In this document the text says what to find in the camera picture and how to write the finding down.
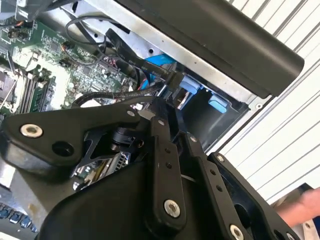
silver metal part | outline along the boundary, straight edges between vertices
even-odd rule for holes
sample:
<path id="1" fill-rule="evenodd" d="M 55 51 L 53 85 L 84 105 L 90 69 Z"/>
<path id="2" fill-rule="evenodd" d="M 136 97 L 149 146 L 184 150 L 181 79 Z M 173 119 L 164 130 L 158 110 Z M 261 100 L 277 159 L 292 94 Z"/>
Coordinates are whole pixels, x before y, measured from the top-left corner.
<path id="1" fill-rule="evenodd" d="M 16 7 L 6 2 L 6 0 L 0 0 L 0 20 L 5 20 L 7 18 L 15 15 Z"/>
<path id="2" fill-rule="evenodd" d="M 126 111 L 126 113 L 128 115 L 130 115 L 131 117 L 134 117 L 135 116 L 135 113 L 133 111 Z"/>
<path id="3" fill-rule="evenodd" d="M 158 123 L 159 123 L 160 125 L 162 125 L 162 126 L 166 125 L 166 124 L 164 123 L 164 121 L 162 121 L 162 120 L 158 120 Z"/>
<path id="4" fill-rule="evenodd" d="M 220 162 L 224 162 L 225 161 L 225 159 L 224 159 L 224 157 L 223 156 L 221 156 L 221 155 L 217 155 L 216 156 L 216 159 L 218 159 Z"/>
<path id="5" fill-rule="evenodd" d="M 168 54 L 182 65 L 185 65 L 187 68 L 239 102 L 248 104 L 248 101 L 252 101 L 252 96 L 255 96 L 245 87 L 241 86 L 239 83 L 235 82 L 230 77 L 226 76 L 212 65 L 196 56 L 194 53 L 187 50 L 122 5 L 118 4 L 116 1 L 105 0 L 103 4 L 101 4 L 101 0 L 86 0 L 86 2 L 144 38 L 149 43 L 157 46 L 164 53 Z"/>
<path id="6" fill-rule="evenodd" d="M 155 114 L 149 110 L 140 110 L 139 115 L 145 119 L 150 120 L 151 118 L 153 118 L 155 116 Z"/>
<path id="7" fill-rule="evenodd" d="M 49 212 L 63 199 L 72 195 L 74 180 L 49 183 L 32 174 L 16 170 L 10 190 L 39 229 Z"/>
<path id="8" fill-rule="evenodd" d="M 233 225 L 233 224 L 230 225 L 230 232 L 236 240 L 244 240 L 245 239 L 244 234 L 236 225 Z"/>
<path id="9" fill-rule="evenodd" d="M 14 63 L 14 60 L 12 59 L 12 56 L 11 56 L 11 53 L 10 53 L 9 50 L 6 52 L 6 58 L 8 59 L 11 72 L 12 72 L 13 74 L 16 74 L 15 63 Z"/>
<path id="10" fill-rule="evenodd" d="M 108 5 L 108 3 L 104 1 L 103 4 L 101 4 L 100 1 L 99 5 Z M 73 4 L 71 3 L 63 6 L 62 8 L 74 15 L 75 17 L 81 15 L 97 15 L 97 13 L 99 12 L 98 9 L 96 9 L 94 6 L 90 5 L 85 1 L 79 1 L 75 11 L 72 9 L 72 6 Z M 157 48 L 154 44 L 144 40 L 142 37 L 137 35 L 137 32 L 131 31 L 128 34 L 120 28 L 118 28 L 117 26 L 106 21 L 89 19 L 83 22 L 90 26 L 90 29 L 87 30 L 89 34 L 98 42 L 103 42 L 104 34 L 108 31 L 108 29 L 113 29 L 139 57 L 146 59 L 152 56 L 163 54 L 163 52 L 159 50 L 159 48 Z"/>
<path id="11" fill-rule="evenodd" d="M 166 88 L 167 88 L 167 85 L 164 85 L 164 86 L 161 88 L 161 90 L 158 92 L 157 96 L 158 96 L 158 97 L 161 96 L 161 94 L 166 90 Z"/>
<path id="12" fill-rule="evenodd" d="M 190 136 L 190 139 L 192 142 L 195 142 L 195 143 L 197 142 L 197 139 L 194 136 Z"/>
<path id="13" fill-rule="evenodd" d="M 296 240 L 294 236 L 292 236 L 289 232 L 286 234 L 290 240 Z"/>
<path id="14" fill-rule="evenodd" d="M 25 124 L 20 128 L 20 132 L 27 138 L 36 139 L 42 136 L 44 131 L 41 127 L 35 124 Z"/>
<path id="15" fill-rule="evenodd" d="M 180 207 L 175 201 L 168 199 L 164 202 L 163 206 L 165 212 L 171 217 L 177 218 L 180 216 Z"/>
<path id="16" fill-rule="evenodd" d="M 44 12 L 52 2 L 52 0 L 19 1 L 15 9 L 15 19 L 18 21 L 32 21 L 39 13 Z"/>
<path id="17" fill-rule="evenodd" d="M 18 80 L 16 79 L 14 84 L 12 85 L 12 87 L 10 88 L 9 92 L 6 94 L 5 98 L 3 99 L 1 105 L 0 105 L 0 110 L 3 108 L 3 106 L 5 105 L 5 103 L 7 102 L 8 97 L 10 96 L 10 94 L 12 93 L 12 91 L 15 89 L 16 85 L 17 85 Z"/>

screw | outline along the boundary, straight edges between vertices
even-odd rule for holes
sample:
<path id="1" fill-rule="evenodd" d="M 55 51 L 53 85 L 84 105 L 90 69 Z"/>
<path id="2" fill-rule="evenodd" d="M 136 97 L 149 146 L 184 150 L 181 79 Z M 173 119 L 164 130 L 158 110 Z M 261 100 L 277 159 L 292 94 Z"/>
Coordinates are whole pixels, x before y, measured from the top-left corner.
<path id="1" fill-rule="evenodd" d="M 168 199 L 164 202 L 163 206 L 165 212 L 171 217 L 177 218 L 180 216 L 180 207 L 175 201 Z"/>
<path id="2" fill-rule="evenodd" d="M 262 109 L 263 105 L 262 103 L 258 103 L 257 105 L 255 105 L 255 109 Z"/>
<path id="3" fill-rule="evenodd" d="M 288 236 L 288 238 L 290 239 L 290 240 L 295 240 L 295 238 L 290 234 L 290 233 L 286 233 L 286 235 Z"/>
<path id="4" fill-rule="evenodd" d="M 196 143 L 197 142 L 197 139 L 194 137 L 194 136 L 190 136 L 190 139 L 192 142 Z"/>
<path id="5" fill-rule="evenodd" d="M 244 234 L 236 225 L 233 225 L 233 224 L 230 225 L 230 232 L 236 240 L 244 240 L 245 239 Z"/>
<path id="6" fill-rule="evenodd" d="M 218 159 L 222 163 L 225 161 L 224 158 L 221 155 L 217 155 L 216 159 Z"/>
<path id="7" fill-rule="evenodd" d="M 126 111 L 126 113 L 128 115 L 130 115 L 131 117 L 134 117 L 135 116 L 135 113 L 133 111 Z"/>
<path id="8" fill-rule="evenodd" d="M 27 138 L 36 139 L 42 136 L 44 131 L 41 127 L 35 124 L 25 124 L 20 128 L 20 132 Z"/>
<path id="9" fill-rule="evenodd" d="M 158 123 L 161 124 L 162 126 L 165 125 L 165 123 L 163 121 L 161 121 L 161 120 L 158 120 Z"/>

mounting hole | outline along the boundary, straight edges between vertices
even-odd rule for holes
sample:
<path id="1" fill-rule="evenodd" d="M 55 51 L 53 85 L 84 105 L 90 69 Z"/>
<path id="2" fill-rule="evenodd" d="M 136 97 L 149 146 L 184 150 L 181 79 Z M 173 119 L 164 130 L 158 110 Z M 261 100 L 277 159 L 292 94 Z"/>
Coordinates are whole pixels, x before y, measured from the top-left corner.
<path id="1" fill-rule="evenodd" d="M 222 188 L 219 185 L 217 185 L 215 187 L 216 187 L 216 189 L 218 189 L 219 192 L 222 192 Z"/>
<path id="2" fill-rule="evenodd" d="M 278 230 L 274 230 L 273 232 L 278 240 L 286 240 L 285 237 Z"/>
<path id="3" fill-rule="evenodd" d="M 165 166 L 168 168 L 168 169 L 172 169 L 172 165 L 170 162 L 166 162 L 165 163 Z"/>
<path id="4" fill-rule="evenodd" d="M 57 141 L 52 145 L 52 151 L 61 157 L 70 157 L 75 153 L 74 147 L 66 141 Z"/>

wire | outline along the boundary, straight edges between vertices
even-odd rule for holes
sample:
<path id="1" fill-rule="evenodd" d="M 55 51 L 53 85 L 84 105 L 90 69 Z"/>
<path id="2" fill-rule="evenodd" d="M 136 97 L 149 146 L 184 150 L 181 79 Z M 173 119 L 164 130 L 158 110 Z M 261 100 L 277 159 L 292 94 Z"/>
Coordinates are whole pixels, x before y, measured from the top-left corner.
<path id="1" fill-rule="evenodd" d="M 70 31 L 69 31 L 69 27 L 73 24 L 76 23 L 80 23 L 84 20 L 88 20 L 88 19 L 96 19 L 96 20 L 102 20 L 102 21 L 107 21 L 113 24 L 117 24 L 118 22 L 113 20 L 110 17 L 107 16 L 94 16 L 94 15 L 85 15 L 85 16 L 79 16 L 75 19 L 72 19 L 71 21 L 69 21 L 66 25 L 65 25 L 65 34 L 68 38 L 70 38 L 71 40 L 73 40 L 74 42 L 76 42 L 77 44 L 86 44 L 86 45 L 101 45 L 101 44 L 105 44 L 105 41 L 103 42 L 91 42 L 91 41 L 79 41 L 78 39 L 74 38 L 73 36 L 70 35 Z"/>
<path id="2" fill-rule="evenodd" d="M 72 107 L 80 107 L 92 99 L 128 99 L 151 94 L 163 87 L 163 82 L 156 82 L 154 85 L 143 90 L 134 90 L 128 92 L 89 92 L 83 94 L 72 103 Z"/>
<path id="3" fill-rule="evenodd" d="M 9 27 L 19 27 L 22 24 L 24 24 L 24 21 L 18 21 L 18 22 L 14 22 L 14 23 L 3 24 L 3 25 L 0 25 L 0 29 L 9 28 Z"/>

